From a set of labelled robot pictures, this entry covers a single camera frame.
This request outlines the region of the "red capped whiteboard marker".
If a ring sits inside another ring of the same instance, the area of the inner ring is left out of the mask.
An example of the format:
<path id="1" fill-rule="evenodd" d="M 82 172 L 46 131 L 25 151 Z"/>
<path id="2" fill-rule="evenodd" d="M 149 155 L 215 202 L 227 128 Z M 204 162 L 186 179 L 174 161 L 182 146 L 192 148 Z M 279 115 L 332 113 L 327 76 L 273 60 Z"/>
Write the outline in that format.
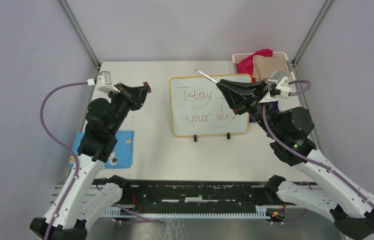
<path id="1" fill-rule="evenodd" d="M 209 81 L 213 82 L 214 84 L 217 84 L 219 81 L 214 79 L 213 77 L 211 77 L 210 75 L 198 70 L 198 69 L 195 69 L 196 72 L 198 72 L 199 74 L 201 74 L 203 77 L 205 77 L 206 79 L 208 79 Z"/>

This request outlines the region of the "red marker cap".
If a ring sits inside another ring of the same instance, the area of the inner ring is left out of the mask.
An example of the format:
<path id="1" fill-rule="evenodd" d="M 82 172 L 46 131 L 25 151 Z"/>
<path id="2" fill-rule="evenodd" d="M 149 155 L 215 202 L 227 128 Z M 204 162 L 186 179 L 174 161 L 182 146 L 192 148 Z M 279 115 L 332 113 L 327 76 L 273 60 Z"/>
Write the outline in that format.
<path id="1" fill-rule="evenodd" d="M 147 87 L 148 89 L 150 89 L 150 86 L 149 86 L 149 84 L 148 84 L 148 82 L 143 82 L 143 85 L 145 86 L 145 87 Z"/>

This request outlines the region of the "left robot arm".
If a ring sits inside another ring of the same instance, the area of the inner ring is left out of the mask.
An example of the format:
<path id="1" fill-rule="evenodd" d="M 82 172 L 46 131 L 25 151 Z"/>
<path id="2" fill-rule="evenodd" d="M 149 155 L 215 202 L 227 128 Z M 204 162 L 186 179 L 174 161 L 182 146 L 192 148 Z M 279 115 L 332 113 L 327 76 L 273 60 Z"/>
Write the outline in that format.
<path id="1" fill-rule="evenodd" d="M 88 230 L 111 205 L 131 200 L 129 187 L 109 182 L 91 200 L 83 202 L 117 144 L 116 133 L 123 121 L 130 111 L 143 107 L 151 87 L 147 82 L 137 87 L 105 84 L 103 91 L 107 98 L 94 99 L 87 107 L 87 124 L 78 149 L 67 148 L 74 164 L 62 191 L 48 212 L 30 224 L 30 229 L 42 240 L 84 240 Z"/>

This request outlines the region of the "yellow framed whiteboard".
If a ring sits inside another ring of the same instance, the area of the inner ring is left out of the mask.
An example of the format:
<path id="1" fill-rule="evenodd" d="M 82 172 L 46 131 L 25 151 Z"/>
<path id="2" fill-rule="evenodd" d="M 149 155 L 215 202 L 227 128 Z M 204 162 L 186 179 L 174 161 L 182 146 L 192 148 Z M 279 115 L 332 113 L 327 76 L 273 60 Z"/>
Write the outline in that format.
<path id="1" fill-rule="evenodd" d="M 177 137 L 244 134 L 249 116 L 236 115 L 216 84 L 204 76 L 169 81 L 173 133 Z"/>

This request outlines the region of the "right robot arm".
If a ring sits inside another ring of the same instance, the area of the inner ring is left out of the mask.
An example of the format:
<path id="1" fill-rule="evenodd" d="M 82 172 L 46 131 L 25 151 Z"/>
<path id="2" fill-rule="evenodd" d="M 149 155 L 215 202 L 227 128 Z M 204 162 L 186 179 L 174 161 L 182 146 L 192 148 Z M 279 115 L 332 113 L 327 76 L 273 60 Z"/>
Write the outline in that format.
<path id="1" fill-rule="evenodd" d="M 270 146 L 280 161 L 323 189 L 318 193 L 274 175 L 264 187 L 266 202 L 283 201 L 315 212 L 354 240 L 374 235 L 374 194 L 345 176 L 309 139 L 314 124 L 308 109 L 299 106 L 278 111 L 272 101 L 264 102 L 264 97 L 277 93 L 264 81 L 222 79 L 216 86 L 234 114 L 248 114 L 273 140 Z"/>

